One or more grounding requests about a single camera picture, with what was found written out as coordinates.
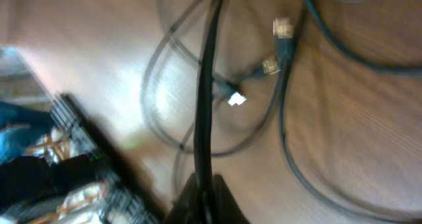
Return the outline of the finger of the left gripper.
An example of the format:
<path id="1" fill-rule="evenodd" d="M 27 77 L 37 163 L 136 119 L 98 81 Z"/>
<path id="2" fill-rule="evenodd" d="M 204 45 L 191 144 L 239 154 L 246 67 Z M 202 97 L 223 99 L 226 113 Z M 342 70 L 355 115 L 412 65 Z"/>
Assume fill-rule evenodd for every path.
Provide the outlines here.
<path id="1" fill-rule="evenodd" d="M 70 133 L 76 150 L 96 165 L 98 178 L 108 185 L 99 214 L 101 222 L 161 223 L 164 220 L 165 211 L 154 196 L 72 95 L 56 96 L 51 114 L 57 125 Z"/>

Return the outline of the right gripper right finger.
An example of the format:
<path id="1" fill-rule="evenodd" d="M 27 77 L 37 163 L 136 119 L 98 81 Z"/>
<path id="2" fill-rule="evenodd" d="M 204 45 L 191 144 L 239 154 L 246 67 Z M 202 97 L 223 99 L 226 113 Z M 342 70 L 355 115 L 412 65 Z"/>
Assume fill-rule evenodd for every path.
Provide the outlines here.
<path id="1" fill-rule="evenodd" d="M 237 205 L 223 177 L 219 174 L 214 175 L 212 185 L 215 201 L 215 214 L 212 216 L 213 223 L 249 224 L 249 220 Z"/>

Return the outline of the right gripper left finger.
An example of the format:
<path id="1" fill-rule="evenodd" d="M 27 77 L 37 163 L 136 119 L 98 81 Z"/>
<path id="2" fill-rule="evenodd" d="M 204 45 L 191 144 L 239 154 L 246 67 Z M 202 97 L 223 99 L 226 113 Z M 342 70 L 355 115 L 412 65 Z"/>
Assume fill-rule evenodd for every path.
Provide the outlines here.
<path id="1" fill-rule="evenodd" d="M 192 173 L 182 189 L 165 224 L 203 224 L 206 223 L 204 189 L 198 185 L 196 174 Z"/>

